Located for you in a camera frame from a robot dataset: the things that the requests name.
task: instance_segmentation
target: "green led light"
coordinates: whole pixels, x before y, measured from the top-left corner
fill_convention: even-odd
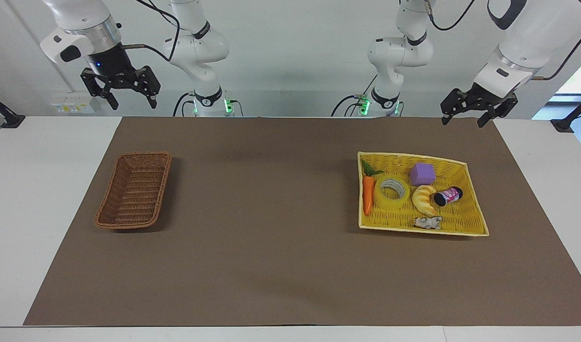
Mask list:
[[[368,108],[371,106],[371,101],[365,99],[365,103],[362,104],[362,108],[360,108],[360,114],[367,116],[368,115]]]
[[[229,102],[227,99],[225,99],[225,110],[227,110],[228,113],[234,111],[234,107],[232,106],[231,102]]]

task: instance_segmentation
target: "white wall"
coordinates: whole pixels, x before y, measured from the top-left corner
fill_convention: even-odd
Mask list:
[[[174,33],[157,13],[137,2],[104,2],[123,24],[125,44],[160,47]],[[168,8],[166,0],[155,2]],[[454,22],[468,2],[439,1],[435,7],[438,23]],[[395,0],[204,0],[203,6],[213,27],[231,45],[230,57],[214,67],[247,115],[329,115],[342,96],[362,92],[375,75],[366,58],[369,41],[399,35],[394,25]],[[60,66],[59,74],[39,50],[36,41],[54,26],[40,0],[0,0],[0,100],[20,113],[52,115],[47,105],[52,93],[84,90],[78,75],[85,62]],[[429,37],[436,49],[432,62],[404,71],[405,115],[440,116],[440,101],[454,87],[469,89],[503,32],[488,18],[486,1],[480,0],[456,29],[438,32],[432,28]],[[551,74],[577,39],[567,42],[540,74]],[[117,91],[119,111],[100,114],[170,115],[176,98],[192,88],[188,77],[147,50],[129,54],[135,67],[150,65],[156,72],[162,83],[160,105],[152,111],[141,95]],[[521,88],[512,117],[531,118],[579,65],[581,48],[555,80]]]

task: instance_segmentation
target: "green carrot leaves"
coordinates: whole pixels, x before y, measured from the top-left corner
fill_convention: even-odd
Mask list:
[[[373,177],[375,175],[379,175],[380,173],[383,173],[382,170],[373,170],[373,168],[371,167],[371,165],[367,162],[365,162],[364,159],[360,160],[362,162],[362,171],[364,171],[365,175],[369,176],[369,177]]]

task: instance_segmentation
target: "pink label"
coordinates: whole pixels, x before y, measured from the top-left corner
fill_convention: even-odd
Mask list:
[[[452,203],[455,202],[456,200],[459,200],[459,191],[457,191],[457,189],[455,188],[450,188],[445,191],[441,191],[439,193],[444,197],[447,203]]]

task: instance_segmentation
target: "wicker basket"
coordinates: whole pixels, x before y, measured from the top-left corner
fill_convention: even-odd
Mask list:
[[[458,186],[462,188],[464,195],[459,201],[442,208],[434,204],[436,211],[442,216],[440,230],[414,227],[415,218],[421,218],[425,215],[418,212],[410,197],[399,210],[388,212],[374,204],[371,214],[365,216],[362,209],[363,172],[361,159],[371,164],[373,169],[384,171],[383,174],[376,175],[375,179],[388,175],[401,178],[406,184],[410,184],[409,173],[416,163],[432,164],[436,173],[436,181],[432,184],[434,188],[445,190],[451,186]],[[487,224],[478,205],[470,173],[468,173],[468,166],[464,162],[415,154],[358,152],[358,176],[360,177],[360,203],[358,205],[358,210],[360,210],[358,212],[358,225],[360,228],[427,234],[488,236]],[[417,189],[415,186],[409,186],[411,196],[415,189]]]
[[[119,156],[95,218],[96,226],[136,229],[156,223],[171,161],[168,152]]]

